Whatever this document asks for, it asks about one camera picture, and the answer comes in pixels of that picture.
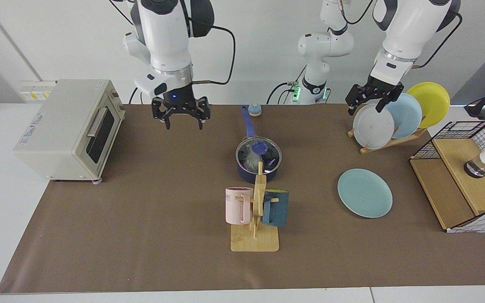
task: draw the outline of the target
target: plate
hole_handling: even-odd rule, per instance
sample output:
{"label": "plate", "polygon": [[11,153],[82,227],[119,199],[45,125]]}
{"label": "plate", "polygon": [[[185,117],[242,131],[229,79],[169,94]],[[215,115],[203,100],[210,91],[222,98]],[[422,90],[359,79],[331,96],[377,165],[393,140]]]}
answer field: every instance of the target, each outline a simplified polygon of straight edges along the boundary
{"label": "plate", "polygon": [[392,208],[392,192],[386,182],[366,169],[350,169],[338,180],[338,194],[353,213],[379,218]]}
{"label": "plate", "polygon": [[441,122],[450,109],[450,96],[437,83],[419,83],[408,90],[408,94],[414,96],[422,108],[422,116],[425,118],[420,123],[420,128],[428,128]]}
{"label": "plate", "polygon": [[398,100],[387,104],[385,109],[389,110],[394,119],[394,130],[398,128],[392,136],[394,139],[411,136],[420,126],[422,108],[416,98],[410,94],[400,94]]}
{"label": "plate", "polygon": [[394,133],[394,118],[388,109],[380,113],[375,104],[369,104],[360,109],[354,116],[354,138],[360,146],[368,149],[379,149],[389,143]]}

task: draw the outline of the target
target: yellow plate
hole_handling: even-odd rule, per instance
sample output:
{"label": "yellow plate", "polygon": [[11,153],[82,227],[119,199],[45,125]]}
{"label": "yellow plate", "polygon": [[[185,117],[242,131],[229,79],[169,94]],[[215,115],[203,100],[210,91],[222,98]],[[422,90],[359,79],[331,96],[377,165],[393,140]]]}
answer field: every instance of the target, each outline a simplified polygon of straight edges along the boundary
{"label": "yellow plate", "polygon": [[439,123],[450,109],[450,96],[448,92],[437,83],[422,82],[408,90],[422,108],[423,121],[420,128],[428,128]]}

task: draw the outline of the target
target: oven door handle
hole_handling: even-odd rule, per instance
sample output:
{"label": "oven door handle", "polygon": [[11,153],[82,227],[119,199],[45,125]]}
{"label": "oven door handle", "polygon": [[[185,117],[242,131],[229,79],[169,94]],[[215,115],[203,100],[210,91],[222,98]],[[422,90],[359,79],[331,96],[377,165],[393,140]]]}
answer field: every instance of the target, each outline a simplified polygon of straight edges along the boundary
{"label": "oven door handle", "polygon": [[106,117],[107,113],[108,113],[107,107],[99,109],[99,111],[96,113],[96,117],[93,120],[91,127],[87,131],[87,136],[89,138],[96,138],[96,136],[98,136],[100,127],[102,126],[102,122],[104,122],[104,118]]}

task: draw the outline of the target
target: brown table mat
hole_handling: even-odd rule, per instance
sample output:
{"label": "brown table mat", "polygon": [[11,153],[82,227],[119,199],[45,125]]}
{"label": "brown table mat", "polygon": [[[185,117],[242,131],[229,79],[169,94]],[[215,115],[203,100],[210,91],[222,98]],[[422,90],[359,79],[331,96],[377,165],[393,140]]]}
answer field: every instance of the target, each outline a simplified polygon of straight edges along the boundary
{"label": "brown table mat", "polygon": [[[149,106],[127,109],[102,184],[50,182],[0,293],[485,284],[485,234],[443,232],[409,165],[427,134],[360,155],[346,106],[264,107],[254,125],[281,147],[268,187],[290,191],[288,224],[278,252],[234,253],[224,188],[246,185],[240,107],[212,106],[202,131],[190,117],[168,131]],[[338,178],[355,167],[389,184],[384,217],[339,199]]]}

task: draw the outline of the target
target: light blue plate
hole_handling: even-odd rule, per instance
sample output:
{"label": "light blue plate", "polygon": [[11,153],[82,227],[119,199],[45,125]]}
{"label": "light blue plate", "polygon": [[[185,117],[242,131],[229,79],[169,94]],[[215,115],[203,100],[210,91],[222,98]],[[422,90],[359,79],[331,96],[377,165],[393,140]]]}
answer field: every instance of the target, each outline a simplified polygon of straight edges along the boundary
{"label": "light blue plate", "polygon": [[342,174],[338,194],[353,213],[379,218],[392,208],[392,192],[386,182],[369,170],[355,168]]}
{"label": "light blue plate", "polygon": [[422,108],[414,96],[401,93],[398,100],[390,102],[385,108],[394,118],[394,129],[400,128],[392,138],[401,139],[410,136],[420,126]]}

